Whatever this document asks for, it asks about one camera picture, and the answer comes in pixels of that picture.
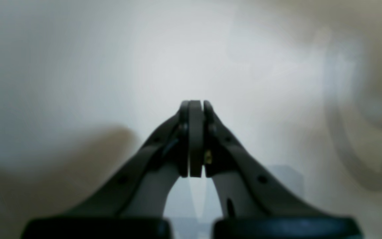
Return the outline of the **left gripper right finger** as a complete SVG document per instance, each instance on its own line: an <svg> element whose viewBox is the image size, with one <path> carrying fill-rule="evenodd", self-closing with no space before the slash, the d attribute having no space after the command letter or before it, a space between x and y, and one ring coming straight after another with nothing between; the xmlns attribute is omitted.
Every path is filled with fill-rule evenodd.
<svg viewBox="0 0 382 239"><path fill-rule="evenodd" d="M223 213L214 239L362 239L354 219L306 203L255 160L204 101L206 176Z"/></svg>

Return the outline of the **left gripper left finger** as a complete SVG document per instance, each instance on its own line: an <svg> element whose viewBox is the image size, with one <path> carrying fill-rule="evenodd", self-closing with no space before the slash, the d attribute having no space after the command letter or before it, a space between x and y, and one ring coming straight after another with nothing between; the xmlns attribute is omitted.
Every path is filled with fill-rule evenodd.
<svg viewBox="0 0 382 239"><path fill-rule="evenodd" d="M204 112L183 101L100 189L59 216L27 224L23 239L171 239L163 218L179 177L201 177Z"/></svg>

